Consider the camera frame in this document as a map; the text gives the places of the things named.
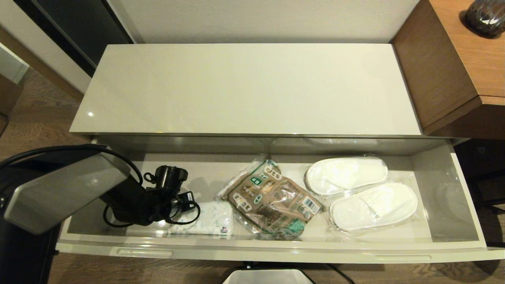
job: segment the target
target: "glossy white cabinet top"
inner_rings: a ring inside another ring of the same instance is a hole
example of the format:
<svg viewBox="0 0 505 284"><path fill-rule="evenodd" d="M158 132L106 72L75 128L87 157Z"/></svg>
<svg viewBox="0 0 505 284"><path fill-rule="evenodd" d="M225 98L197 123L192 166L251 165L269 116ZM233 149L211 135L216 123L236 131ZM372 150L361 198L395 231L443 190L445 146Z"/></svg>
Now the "glossy white cabinet top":
<svg viewBox="0 0 505 284"><path fill-rule="evenodd" d="M109 45L72 132L421 135L390 44Z"/></svg>

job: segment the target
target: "white drawer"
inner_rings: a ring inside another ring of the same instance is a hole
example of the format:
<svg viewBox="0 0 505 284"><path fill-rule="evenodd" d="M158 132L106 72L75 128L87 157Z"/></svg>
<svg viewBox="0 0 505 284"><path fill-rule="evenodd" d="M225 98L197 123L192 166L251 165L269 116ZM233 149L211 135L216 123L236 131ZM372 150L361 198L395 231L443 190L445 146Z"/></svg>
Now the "white drawer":
<svg viewBox="0 0 505 284"><path fill-rule="evenodd" d="M157 146L150 144L157 153L146 153L139 152L149 148L139 143L140 138L104 136L100 139L113 149L130 152L130 158L142 173L154 172L165 164L186 169L189 178L182 188L193 191L198 202L212 200L226 181L254 158L252 154L240 154L248 152L247 143L241 150L227 151L230 148L226 143L216 143L216 140L212 142L214 146L205 146L202 142L201 153L194 154L196 148L188 141L209 140L166 137L165 145L161 140ZM179 139L179 146L174 139ZM306 169L318 160L352 152L378 154L388 165L390 178L409 185L416 192L420 217L347 242L327 232L325 214L318 214L308 223L301 241L255 240L239 224L235 226L234 236L223 239L208 235L169 235L167 224L160 223L111 228L102 221L104 203L97 200L65 221L57 249L111 256L280 262L429 263L505 259L505 250L486 247L458 159L448 141L315 138L308 142L306 138L262 138L259 142L259 138L240 139L249 141L253 151L258 150L253 146L263 145L263 150L269 151L279 163L283 175L300 185L304 184ZM183 153L188 149L193 153Z"/></svg>

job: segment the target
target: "barcode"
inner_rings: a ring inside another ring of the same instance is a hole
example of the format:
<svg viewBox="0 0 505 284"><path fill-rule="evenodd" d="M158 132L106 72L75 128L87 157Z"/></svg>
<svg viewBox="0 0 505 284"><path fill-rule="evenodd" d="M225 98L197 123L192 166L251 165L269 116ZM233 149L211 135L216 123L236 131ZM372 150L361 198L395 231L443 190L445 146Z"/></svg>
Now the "barcode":
<svg viewBox="0 0 505 284"><path fill-rule="evenodd" d="M312 212L312 214L316 214L319 211L319 206L315 204L308 196L305 197L304 205Z"/></svg>

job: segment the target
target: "brown package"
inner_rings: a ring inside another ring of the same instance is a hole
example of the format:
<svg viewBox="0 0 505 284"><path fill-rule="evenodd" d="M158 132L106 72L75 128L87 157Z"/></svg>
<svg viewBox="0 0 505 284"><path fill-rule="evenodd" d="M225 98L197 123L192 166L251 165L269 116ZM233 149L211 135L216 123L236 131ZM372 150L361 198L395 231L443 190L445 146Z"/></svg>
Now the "brown package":
<svg viewBox="0 0 505 284"><path fill-rule="evenodd" d="M299 236L323 205L294 181L280 174L272 160L256 161L222 191L254 233L276 239Z"/></svg>

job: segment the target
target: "small white package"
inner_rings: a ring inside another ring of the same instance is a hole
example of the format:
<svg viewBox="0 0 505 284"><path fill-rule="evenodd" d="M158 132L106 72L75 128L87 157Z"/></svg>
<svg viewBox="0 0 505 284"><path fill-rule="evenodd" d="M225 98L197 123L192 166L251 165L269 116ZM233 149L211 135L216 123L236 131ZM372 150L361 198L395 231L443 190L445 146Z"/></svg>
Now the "small white package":
<svg viewBox="0 0 505 284"><path fill-rule="evenodd" d="M170 225L168 233L233 235L233 209L228 202L210 201L200 205L200 217L188 225ZM188 222L197 215L196 210L181 214L178 222Z"/></svg>
<svg viewBox="0 0 505 284"><path fill-rule="evenodd" d="M305 174L305 184L319 195L334 195L357 187L383 182L387 166L376 157L346 157L321 160Z"/></svg>
<svg viewBox="0 0 505 284"><path fill-rule="evenodd" d="M354 231L402 222L417 210L418 199L405 184L388 182L337 199L330 215L339 229Z"/></svg>

